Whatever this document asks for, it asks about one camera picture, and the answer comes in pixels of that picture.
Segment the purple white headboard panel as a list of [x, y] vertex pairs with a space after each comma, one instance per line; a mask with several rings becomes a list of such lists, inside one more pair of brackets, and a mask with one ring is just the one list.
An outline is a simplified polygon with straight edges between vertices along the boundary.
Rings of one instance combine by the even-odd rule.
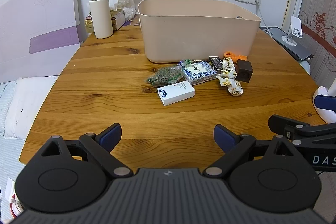
[[59, 75], [86, 39], [78, 0], [1, 5], [1, 81]]

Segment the white phone stand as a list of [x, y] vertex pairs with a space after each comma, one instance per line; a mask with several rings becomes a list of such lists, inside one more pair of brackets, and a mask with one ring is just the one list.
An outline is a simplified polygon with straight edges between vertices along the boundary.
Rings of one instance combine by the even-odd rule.
[[295, 47], [297, 43], [293, 37], [302, 38], [302, 25], [301, 20], [293, 15], [290, 16], [290, 33], [281, 37], [282, 41], [289, 46]]

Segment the blue white porcelain pattern box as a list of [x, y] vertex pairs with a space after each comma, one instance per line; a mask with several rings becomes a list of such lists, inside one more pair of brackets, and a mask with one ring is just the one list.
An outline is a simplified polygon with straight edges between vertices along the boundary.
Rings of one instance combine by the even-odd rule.
[[182, 75], [191, 85], [201, 84], [216, 79], [217, 71], [202, 60], [183, 60], [179, 62]]

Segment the white thermos bottle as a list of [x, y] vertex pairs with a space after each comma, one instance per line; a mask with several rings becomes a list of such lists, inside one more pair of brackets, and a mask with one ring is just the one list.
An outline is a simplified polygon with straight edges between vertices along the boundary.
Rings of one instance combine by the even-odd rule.
[[90, 12], [96, 38], [104, 39], [113, 35], [109, 0], [90, 0]]

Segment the green dried herb bag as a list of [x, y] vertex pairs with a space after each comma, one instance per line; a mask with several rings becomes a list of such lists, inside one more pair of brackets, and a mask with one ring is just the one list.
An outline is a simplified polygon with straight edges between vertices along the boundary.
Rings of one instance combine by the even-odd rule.
[[175, 64], [160, 68], [153, 76], [146, 80], [152, 87], [161, 87], [177, 83], [183, 77], [183, 66]]

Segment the white pillow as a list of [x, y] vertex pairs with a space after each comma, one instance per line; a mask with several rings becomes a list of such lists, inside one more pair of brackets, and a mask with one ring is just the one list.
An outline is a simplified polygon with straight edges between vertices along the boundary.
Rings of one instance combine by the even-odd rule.
[[26, 140], [58, 76], [19, 78], [5, 119], [6, 139]]

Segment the beige plastic storage bin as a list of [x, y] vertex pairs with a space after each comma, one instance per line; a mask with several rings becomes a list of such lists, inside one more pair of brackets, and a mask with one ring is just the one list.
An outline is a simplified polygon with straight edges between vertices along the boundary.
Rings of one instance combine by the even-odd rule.
[[143, 0], [138, 4], [145, 55], [154, 63], [248, 56], [261, 19], [217, 0]]

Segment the grey laptop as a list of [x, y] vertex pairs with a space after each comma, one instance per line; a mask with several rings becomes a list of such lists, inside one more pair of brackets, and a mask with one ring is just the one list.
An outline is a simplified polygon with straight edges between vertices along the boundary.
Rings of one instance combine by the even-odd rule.
[[295, 41], [294, 38], [302, 38], [302, 28], [293, 28], [289, 34], [278, 27], [260, 27], [262, 31], [278, 42], [297, 61], [308, 61], [313, 58], [313, 54], [304, 46]]

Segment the white medicine box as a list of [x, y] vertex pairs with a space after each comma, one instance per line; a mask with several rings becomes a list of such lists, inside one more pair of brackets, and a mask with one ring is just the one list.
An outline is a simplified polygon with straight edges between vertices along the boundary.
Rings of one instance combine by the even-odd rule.
[[189, 99], [195, 95], [195, 89], [188, 81], [158, 88], [157, 92], [164, 106]]

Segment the tissue box with tissue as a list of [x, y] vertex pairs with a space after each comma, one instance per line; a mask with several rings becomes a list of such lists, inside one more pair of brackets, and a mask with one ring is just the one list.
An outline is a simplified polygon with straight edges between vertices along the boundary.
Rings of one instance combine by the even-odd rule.
[[118, 31], [135, 16], [134, 0], [109, 0], [109, 7], [114, 31]]

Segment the light blue bed sheet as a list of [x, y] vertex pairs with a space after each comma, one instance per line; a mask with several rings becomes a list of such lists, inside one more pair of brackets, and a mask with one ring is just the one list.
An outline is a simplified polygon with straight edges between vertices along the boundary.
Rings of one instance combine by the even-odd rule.
[[24, 167], [19, 161], [24, 141], [8, 138], [5, 130], [16, 86], [16, 81], [1, 83], [1, 221], [4, 223], [13, 219], [10, 211], [11, 196], [14, 194], [15, 180]]

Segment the red white object on floor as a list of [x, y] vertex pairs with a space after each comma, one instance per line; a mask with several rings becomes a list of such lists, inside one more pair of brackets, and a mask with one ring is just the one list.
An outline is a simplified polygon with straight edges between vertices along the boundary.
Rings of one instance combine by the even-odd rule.
[[21, 205], [16, 193], [15, 193], [15, 181], [11, 178], [7, 179], [5, 199], [9, 201], [9, 208], [13, 218], [17, 218], [21, 213], [24, 212], [24, 208]]

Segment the dark brown wooden cube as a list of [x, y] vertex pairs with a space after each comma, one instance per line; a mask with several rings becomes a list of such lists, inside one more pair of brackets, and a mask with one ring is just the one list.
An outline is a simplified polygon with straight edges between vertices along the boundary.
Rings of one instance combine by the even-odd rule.
[[253, 68], [249, 61], [240, 60], [236, 62], [236, 81], [248, 83], [252, 77]]

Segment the yellow floral cloth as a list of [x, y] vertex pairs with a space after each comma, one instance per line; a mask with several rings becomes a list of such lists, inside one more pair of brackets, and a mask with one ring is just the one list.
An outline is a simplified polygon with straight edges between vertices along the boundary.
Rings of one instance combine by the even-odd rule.
[[239, 81], [236, 80], [236, 69], [234, 62], [230, 57], [224, 57], [222, 61], [222, 71], [216, 78], [222, 87], [227, 87], [228, 92], [232, 96], [241, 96], [243, 94], [243, 89]]

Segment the gold wrapped box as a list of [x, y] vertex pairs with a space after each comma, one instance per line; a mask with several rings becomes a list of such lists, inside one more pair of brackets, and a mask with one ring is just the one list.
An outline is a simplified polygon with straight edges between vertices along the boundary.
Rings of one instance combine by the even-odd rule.
[[94, 27], [93, 27], [93, 20], [92, 20], [92, 15], [91, 13], [89, 13], [88, 16], [86, 16], [85, 21], [84, 21], [84, 25], [85, 25], [85, 30], [88, 34], [94, 33]]

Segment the small black card box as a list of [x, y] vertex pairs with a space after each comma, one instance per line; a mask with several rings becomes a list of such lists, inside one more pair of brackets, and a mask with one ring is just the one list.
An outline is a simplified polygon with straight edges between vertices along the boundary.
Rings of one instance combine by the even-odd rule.
[[209, 64], [213, 67], [217, 74], [221, 74], [223, 70], [223, 62], [218, 56], [210, 56]]

